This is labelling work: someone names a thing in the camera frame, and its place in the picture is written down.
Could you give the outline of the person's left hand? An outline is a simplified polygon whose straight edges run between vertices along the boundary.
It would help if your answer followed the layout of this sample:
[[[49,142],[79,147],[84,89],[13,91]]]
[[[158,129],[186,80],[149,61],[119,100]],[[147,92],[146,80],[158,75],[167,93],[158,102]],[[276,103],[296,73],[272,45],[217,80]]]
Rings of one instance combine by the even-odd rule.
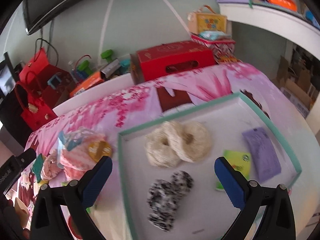
[[[8,200],[1,194],[1,239],[29,238],[30,232],[22,228],[12,200]]]

